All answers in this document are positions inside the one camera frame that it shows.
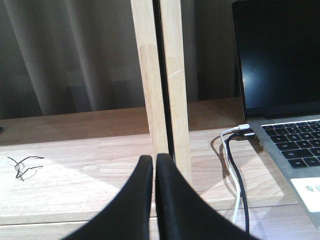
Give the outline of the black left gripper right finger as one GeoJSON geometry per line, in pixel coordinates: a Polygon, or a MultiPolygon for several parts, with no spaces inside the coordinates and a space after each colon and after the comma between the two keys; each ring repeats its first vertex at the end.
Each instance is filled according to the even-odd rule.
{"type": "Polygon", "coordinates": [[[211,208],[167,153],[159,153],[156,158],[155,204],[162,240],[256,239],[211,208]]]}

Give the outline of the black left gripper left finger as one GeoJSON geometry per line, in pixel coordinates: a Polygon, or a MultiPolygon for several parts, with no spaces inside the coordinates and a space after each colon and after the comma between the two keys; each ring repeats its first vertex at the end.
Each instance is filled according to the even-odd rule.
{"type": "Polygon", "coordinates": [[[153,188],[153,161],[139,157],[116,197],[93,219],[65,240],[148,240],[153,188]]]}

